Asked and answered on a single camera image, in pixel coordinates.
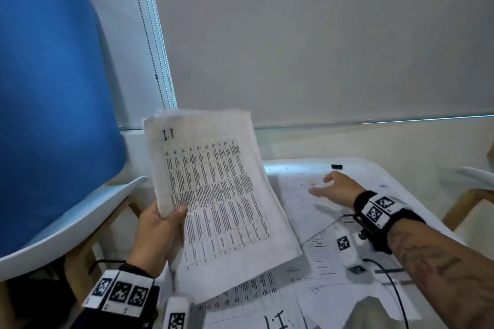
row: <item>blue chair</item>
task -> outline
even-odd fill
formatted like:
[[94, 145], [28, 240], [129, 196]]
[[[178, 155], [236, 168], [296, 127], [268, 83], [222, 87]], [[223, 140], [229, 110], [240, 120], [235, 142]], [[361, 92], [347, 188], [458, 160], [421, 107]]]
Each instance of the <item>blue chair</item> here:
[[[112, 213], [133, 203], [139, 214], [127, 197], [147, 178], [105, 185], [123, 168], [126, 150], [91, 2], [0, 0], [0, 6], [0, 281], [5, 281], [71, 250], [90, 251], [95, 231], [114, 220]], [[71, 255], [72, 261], [81, 258]], [[66, 270], [80, 271], [68, 262]], [[81, 287], [80, 281], [69, 282]], [[83, 294], [75, 293], [77, 299]]]

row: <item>forearm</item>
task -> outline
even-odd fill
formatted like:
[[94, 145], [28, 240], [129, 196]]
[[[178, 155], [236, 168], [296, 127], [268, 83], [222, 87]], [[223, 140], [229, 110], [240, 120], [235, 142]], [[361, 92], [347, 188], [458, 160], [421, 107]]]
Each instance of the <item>forearm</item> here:
[[392, 226], [388, 244], [449, 328], [494, 327], [494, 261], [407, 219]]

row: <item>black sleeve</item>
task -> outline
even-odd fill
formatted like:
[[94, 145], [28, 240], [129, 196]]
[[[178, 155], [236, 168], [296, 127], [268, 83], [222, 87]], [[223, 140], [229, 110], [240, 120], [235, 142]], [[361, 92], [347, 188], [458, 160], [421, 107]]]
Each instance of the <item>black sleeve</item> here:
[[[130, 264], [123, 264], [119, 270], [151, 278], [144, 270]], [[108, 298], [110, 291], [111, 289], [108, 289], [104, 300]], [[156, 304], [159, 292], [158, 286], [151, 287], [140, 317], [103, 312], [101, 311], [104, 306], [103, 301], [98, 309], [83, 308], [76, 321], [72, 324], [71, 329], [150, 328], [157, 317]]]

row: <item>wall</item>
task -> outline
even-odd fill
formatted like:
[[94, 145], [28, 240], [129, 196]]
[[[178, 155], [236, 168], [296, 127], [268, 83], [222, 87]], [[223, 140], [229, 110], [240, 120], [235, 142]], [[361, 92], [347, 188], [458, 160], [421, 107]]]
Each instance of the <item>wall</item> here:
[[[123, 135], [129, 159], [113, 182], [128, 182], [139, 175], [150, 177], [142, 131], [123, 132]], [[494, 141], [494, 118], [266, 129], [257, 130], [256, 137], [265, 160], [338, 156], [371, 159], [442, 218], [460, 193], [468, 188], [483, 187], [455, 174], [454, 169], [461, 165], [490, 169], [486, 153]], [[152, 201], [151, 181], [139, 195], [145, 202]], [[486, 240], [490, 239], [488, 234], [494, 225], [494, 208], [479, 208], [471, 217], [474, 217], [469, 218], [471, 226], [460, 235], [473, 246], [489, 247], [490, 242]], [[112, 229], [116, 232], [111, 237], [115, 243], [104, 249], [116, 249], [125, 256], [133, 237], [128, 229], [135, 225], [131, 215], [119, 219]], [[489, 252], [494, 258], [494, 250]]]

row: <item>stack of paper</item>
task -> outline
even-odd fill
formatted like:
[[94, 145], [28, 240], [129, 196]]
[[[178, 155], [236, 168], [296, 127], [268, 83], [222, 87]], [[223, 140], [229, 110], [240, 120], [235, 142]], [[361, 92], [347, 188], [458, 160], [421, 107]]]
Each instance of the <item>stack of paper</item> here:
[[202, 303], [300, 256], [248, 112], [164, 112], [144, 132], [161, 215], [189, 210], [178, 293]]

